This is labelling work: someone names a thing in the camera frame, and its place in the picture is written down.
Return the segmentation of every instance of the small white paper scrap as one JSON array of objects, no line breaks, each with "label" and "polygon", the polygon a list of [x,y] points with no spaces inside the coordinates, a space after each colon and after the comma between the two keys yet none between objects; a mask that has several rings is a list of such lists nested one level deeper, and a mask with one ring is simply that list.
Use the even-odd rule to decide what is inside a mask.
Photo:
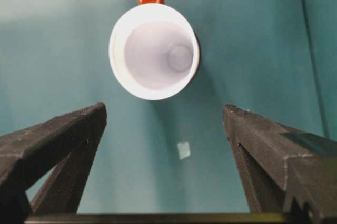
[{"label": "small white paper scrap", "polygon": [[180,142],[177,144],[179,159],[182,160],[191,155],[189,142]]}]

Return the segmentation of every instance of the white cup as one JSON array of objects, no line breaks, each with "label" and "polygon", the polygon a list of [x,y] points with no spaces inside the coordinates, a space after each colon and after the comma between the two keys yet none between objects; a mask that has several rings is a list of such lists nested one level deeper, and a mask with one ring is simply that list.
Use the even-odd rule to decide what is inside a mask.
[{"label": "white cup", "polygon": [[175,9],[149,3],[115,24],[109,43],[112,71],[136,97],[158,100],[180,92],[199,64],[199,45],[188,21]]}]

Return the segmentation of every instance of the teal surface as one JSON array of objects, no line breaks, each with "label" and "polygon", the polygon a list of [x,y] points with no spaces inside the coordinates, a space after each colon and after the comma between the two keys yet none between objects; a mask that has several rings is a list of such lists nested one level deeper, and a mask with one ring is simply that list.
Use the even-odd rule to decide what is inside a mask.
[{"label": "teal surface", "polygon": [[306,0],[306,10],[327,133],[337,139],[337,1]]},{"label": "teal surface", "polygon": [[[193,26],[202,61],[162,101],[133,97],[110,68],[110,32],[135,0],[0,2],[0,135],[107,106],[79,212],[248,211],[222,124],[227,103],[323,134],[301,0],[166,0]],[[183,160],[179,142],[191,148]]]}]

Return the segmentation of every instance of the teal wall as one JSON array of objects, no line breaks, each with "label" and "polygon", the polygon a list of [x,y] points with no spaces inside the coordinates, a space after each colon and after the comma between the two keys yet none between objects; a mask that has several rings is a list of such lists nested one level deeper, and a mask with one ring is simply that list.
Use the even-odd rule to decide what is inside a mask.
[{"label": "teal wall", "polygon": [[337,0],[306,0],[327,135],[337,139]]},{"label": "teal wall", "polygon": [[[136,0],[0,2],[0,135],[107,106],[79,212],[246,212],[227,103],[323,135],[301,0],[166,0],[193,26],[202,61],[162,101],[133,97],[110,68],[110,32]],[[179,160],[186,141],[191,156]]]}]

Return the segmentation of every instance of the cup rim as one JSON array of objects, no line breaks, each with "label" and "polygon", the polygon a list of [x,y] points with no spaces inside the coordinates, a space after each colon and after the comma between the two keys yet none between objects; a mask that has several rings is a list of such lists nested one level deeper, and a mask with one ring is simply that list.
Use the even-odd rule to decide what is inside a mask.
[{"label": "cup rim", "polygon": [[[114,48],[115,36],[116,36],[116,33],[119,29],[119,24],[121,23],[121,21],[124,19],[124,17],[127,14],[129,14],[131,12],[137,12],[141,8],[148,8],[149,10],[152,10],[152,11],[153,11],[153,8],[157,8],[157,9],[158,8],[164,8],[166,11],[171,11],[173,14],[175,14],[177,17],[179,17],[179,19],[184,23],[184,26],[185,26],[184,28],[186,29],[186,31],[188,32],[188,34],[190,36],[192,46],[193,46],[193,60],[192,60],[191,68],[190,68],[189,73],[182,80],[180,80],[179,84],[176,85],[174,88],[170,88],[170,89],[164,88],[164,89],[153,90],[153,89],[149,89],[149,88],[146,88],[146,87],[142,86],[135,79],[132,79],[132,81],[134,83],[133,85],[129,84],[126,81],[123,80],[124,78],[121,76],[121,73],[118,71],[118,69],[115,65],[113,48]],[[113,71],[116,79],[118,80],[118,82],[123,86],[123,88],[126,89],[132,95],[134,95],[138,98],[147,99],[147,100],[166,99],[166,98],[174,96],[175,94],[177,94],[181,90],[183,90],[186,87],[186,85],[191,81],[193,76],[195,75],[196,70],[197,70],[198,65],[199,65],[199,57],[200,57],[199,44],[197,42],[197,39],[196,39],[195,34],[193,32],[193,29],[192,29],[191,25],[189,24],[189,22],[186,20],[186,18],[181,13],[179,13],[177,10],[175,10],[174,8],[169,7],[167,5],[164,5],[164,4],[158,4],[158,3],[148,3],[148,4],[135,6],[135,7],[131,8],[129,11],[127,11],[126,13],[124,13],[118,19],[118,21],[116,22],[116,24],[115,24],[115,26],[114,26],[114,28],[111,32],[110,42],[109,42],[109,47],[108,47],[108,54],[109,54],[110,65],[111,65],[112,71]],[[142,86],[142,89],[141,90],[135,90],[136,89],[135,85]]]}]

